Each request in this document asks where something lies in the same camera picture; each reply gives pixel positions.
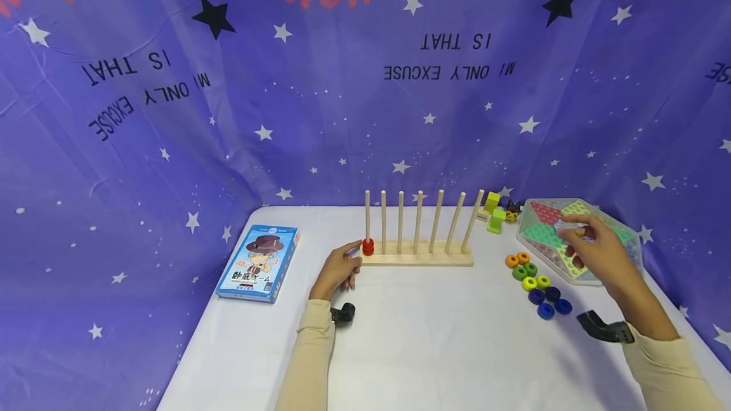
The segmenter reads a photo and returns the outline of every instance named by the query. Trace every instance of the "beige sleeve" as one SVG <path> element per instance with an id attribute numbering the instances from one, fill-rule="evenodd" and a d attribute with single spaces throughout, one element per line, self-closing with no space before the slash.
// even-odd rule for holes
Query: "beige sleeve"
<path id="1" fill-rule="evenodd" d="M 327 370 L 334 342 L 330 302 L 307 301 L 275 411 L 327 410 Z"/>
<path id="2" fill-rule="evenodd" d="M 723 411 L 684 339 L 656 341 L 628 324 L 635 342 L 623 344 L 632 376 L 640 383 L 648 411 Z"/>

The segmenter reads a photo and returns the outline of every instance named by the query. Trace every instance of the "brown hat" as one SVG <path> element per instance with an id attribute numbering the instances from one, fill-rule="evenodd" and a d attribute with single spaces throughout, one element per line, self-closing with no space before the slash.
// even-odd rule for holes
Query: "brown hat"
<path id="1" fill-rule="evenodd" d="M 261 235 L 254 242 L 246 245 L 246 249 L 249 249 L 249 251 L 259 252 L 261 254 L 277 252 L 283 247 L 284 244 L 282 244 L 280 238 L 276 235 Z"/>

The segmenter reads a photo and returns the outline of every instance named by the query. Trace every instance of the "hand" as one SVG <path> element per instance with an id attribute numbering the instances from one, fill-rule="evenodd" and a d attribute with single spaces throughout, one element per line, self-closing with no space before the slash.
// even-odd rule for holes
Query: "hand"
<path id="1" fill-rule="evenodd" d="M 584 228 L 559 229 L 558 236 L 568 243 L 567 257 L 574 258 L 578 266 L 585 266 L 614 297 L 617 292 L 629 292 L 643 288 L 645 282 L 627 256 L 624 244 L 617 234 L 595 215 L 569 214 L 562 218 L 568 223 L 588 224 Z M 588 242 L 582 237 L 595 239 Z"/>
<path id="2" fill-rule="evenodd" d="M 338 287 L 355 289 L 355 274 L 360 273 L 362 257 L 352 258 L 348 251 L 360 247 L 361 243 L 358 240 L 333 249 L 312 286 L 310 300 L 331 300 Z"/>

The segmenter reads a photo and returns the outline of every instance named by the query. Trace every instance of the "blue box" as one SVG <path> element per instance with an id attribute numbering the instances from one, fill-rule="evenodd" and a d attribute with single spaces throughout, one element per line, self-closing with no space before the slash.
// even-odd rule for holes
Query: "blue box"
<path id="1" fill-rule="evenodd" d="M 216 294 L 274 303 L 299 241 L 295 227 L 252 225 L 221 276 Z"/>

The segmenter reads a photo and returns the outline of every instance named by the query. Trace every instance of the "black star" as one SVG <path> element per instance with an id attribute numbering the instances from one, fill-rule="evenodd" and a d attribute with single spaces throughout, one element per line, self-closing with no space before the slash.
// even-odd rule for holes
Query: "black star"
<path id="1" fill-rule="evenodd" d="M 217 4 L 217 6 L 213 6 L 207 0 L 201 0 L 201 3 L 203 4 L 203 11 L 193 16 L 193 19 L 206 23 L 213 32 L 213 38 L 218 40 L 218 34 L 221 33 L 221 30 L 236 32 L 231 23 L 226 20 L 227 3 Z"/>
<path id="2" fill-rule="evenodd" d="M 559 16 L 571 18 L 571 2 L 574 0 L 550 0 L 543 4 L 543 8 L 550 11 L 548 17 L 548 23 L 546 27 L 550 26 L 550 23 L 556 21 Z"/>

